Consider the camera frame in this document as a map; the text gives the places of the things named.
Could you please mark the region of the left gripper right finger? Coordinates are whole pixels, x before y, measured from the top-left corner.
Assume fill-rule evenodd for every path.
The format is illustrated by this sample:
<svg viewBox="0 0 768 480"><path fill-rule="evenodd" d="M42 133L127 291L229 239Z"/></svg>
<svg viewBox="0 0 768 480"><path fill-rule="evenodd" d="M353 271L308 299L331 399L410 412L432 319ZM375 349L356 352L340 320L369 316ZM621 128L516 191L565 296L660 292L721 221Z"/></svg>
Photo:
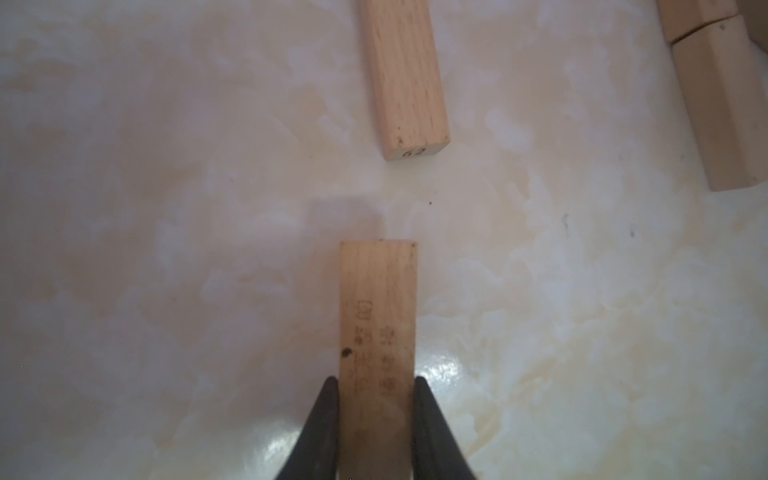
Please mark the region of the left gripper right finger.
<svg viewBox="0 0 768 480"><path fill-rule="evenodd" d="M475 480L427 380L413 389L412 470L415 480Z"/></svg>

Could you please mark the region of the wooden block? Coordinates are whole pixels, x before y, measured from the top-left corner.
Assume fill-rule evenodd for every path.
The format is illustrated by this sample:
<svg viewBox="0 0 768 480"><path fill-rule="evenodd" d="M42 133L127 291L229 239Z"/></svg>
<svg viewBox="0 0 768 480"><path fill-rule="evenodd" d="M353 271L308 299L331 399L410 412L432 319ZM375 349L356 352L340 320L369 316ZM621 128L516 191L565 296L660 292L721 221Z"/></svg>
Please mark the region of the wooden block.
<svg viewBox="0 0 768 480"><path fill-rule="evenodd" d="M450 142L427 1L360 1L378 135L387 161L434 155Z"/></svg>
<svg viewBox="0 0 768 480"><path fill-rule="evenodd" d="M767 99L744 18L710 24L672 46L709 188L767 180Z"/></svg>
<svg viewBox="0 0 768 480"><path fill-rule="evenodd" d="M342 479L411 476L417 283L416 242L342 243Z"/></svg>
<svg viewBox="0 0 768 480"><path fill-rule="evenodd" d="M656 0L664 39L672 44L699 28L738 14L735 0Z"/></svg>

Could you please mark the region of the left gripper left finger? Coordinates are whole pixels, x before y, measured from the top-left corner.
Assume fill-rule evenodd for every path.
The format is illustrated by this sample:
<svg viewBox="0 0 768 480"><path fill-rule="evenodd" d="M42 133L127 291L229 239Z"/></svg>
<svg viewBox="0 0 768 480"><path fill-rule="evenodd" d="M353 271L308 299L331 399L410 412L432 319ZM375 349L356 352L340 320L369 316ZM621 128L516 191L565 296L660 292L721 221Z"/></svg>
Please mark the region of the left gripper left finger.
<svg viewBox="0 0 768 480"><path fill-rule="evenodd" d="M328 377L277 480L334 480L339 459L338 379Z"/></svg>

